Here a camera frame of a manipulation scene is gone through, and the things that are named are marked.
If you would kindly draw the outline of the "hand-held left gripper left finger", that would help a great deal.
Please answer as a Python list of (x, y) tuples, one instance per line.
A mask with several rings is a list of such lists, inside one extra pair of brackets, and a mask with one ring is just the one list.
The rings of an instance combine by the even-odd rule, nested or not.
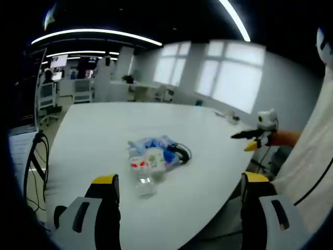
[(119, 177), (100, 176), (86, 194), (54, 211), (53, 241), (60, 249), (121, 249)]

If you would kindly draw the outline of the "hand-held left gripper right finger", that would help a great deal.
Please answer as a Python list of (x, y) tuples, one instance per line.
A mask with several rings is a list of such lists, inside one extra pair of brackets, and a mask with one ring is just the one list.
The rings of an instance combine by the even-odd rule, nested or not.
[(311, 237), (296, 206), (261, 174), (242, 173), (241, 204), (241, 249), (301, 249)]

